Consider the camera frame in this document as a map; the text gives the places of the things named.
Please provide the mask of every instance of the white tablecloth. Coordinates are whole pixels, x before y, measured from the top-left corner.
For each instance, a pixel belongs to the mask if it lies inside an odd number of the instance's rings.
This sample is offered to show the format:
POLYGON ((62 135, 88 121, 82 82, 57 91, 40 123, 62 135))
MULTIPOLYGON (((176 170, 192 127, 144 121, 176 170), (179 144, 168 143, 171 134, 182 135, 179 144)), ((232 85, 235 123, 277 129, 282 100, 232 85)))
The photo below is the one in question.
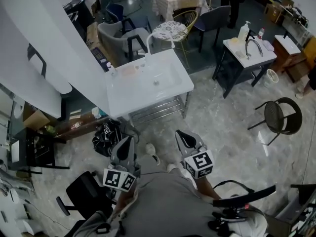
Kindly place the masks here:
POLYGON ((175 10, 191 7, 196 7, 200 15, 209 11, 206 0, 153 0, 153 12, 162 15, 166 22, 173 20, 175 10))

